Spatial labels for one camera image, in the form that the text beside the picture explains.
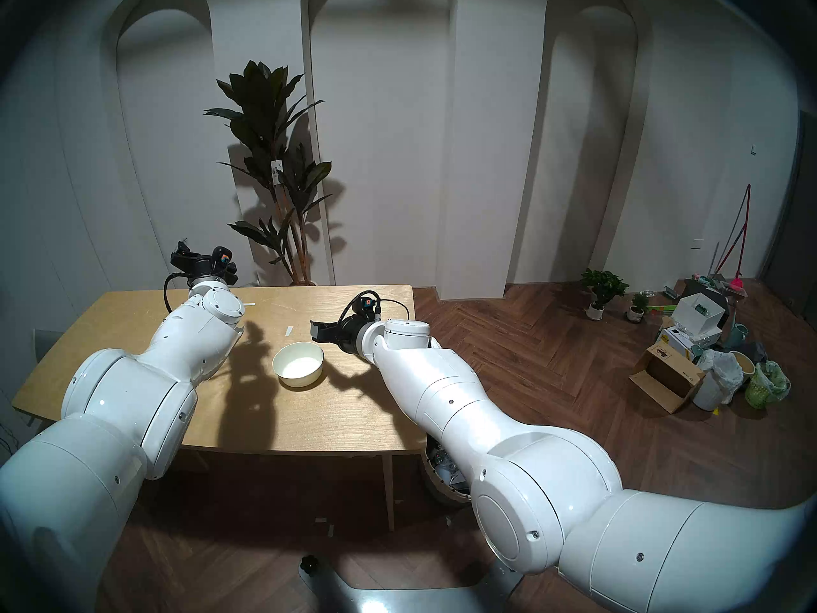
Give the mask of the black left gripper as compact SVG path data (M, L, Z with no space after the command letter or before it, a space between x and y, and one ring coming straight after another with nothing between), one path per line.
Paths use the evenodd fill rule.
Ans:
M238 280L237 267L232 261L230 250L213 250L210 255L190 251L186 239L177 242L177 250L171 254L171 264L180 271L181 276L192 286L195 280L214 277L229 286Z

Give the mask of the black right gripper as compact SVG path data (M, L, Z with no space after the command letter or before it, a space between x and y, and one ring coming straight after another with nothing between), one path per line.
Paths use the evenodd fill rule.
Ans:
M363 356L358 339L367 325L367 316L346 316L337 323L311 323L311 339L315 343L336 344L348 354Z

